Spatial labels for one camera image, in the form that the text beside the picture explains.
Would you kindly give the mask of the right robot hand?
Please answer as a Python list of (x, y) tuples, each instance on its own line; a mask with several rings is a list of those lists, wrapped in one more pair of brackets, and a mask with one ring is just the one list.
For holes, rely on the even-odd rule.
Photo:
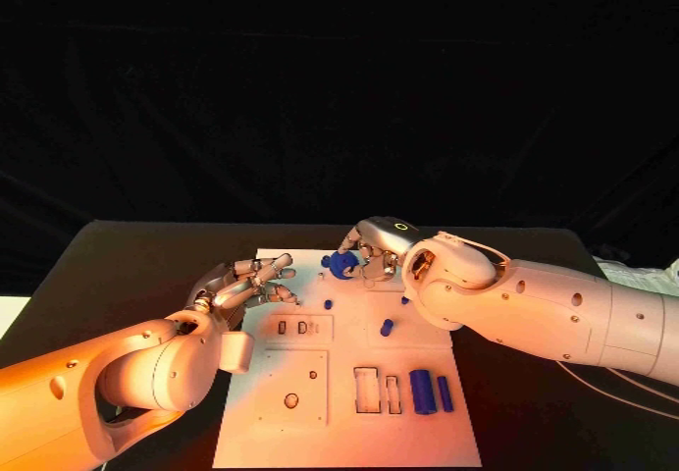
[(342, 280), (391, 281), (421, 239), (415, 226), (395, 217), (373, 216), (360, 220), (333, 254), (336, 277)]

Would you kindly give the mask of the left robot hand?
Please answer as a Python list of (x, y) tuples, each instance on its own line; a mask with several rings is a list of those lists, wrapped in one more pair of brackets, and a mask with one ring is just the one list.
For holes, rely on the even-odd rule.
[(277, 280), (291, 279), (293, 257), (220, 263), (199, 279), (189, 293), (187, 310), (205, 312), (220, 332), (233, 331), (246, 309), (268, 303), (298, 304), (297, 295)]

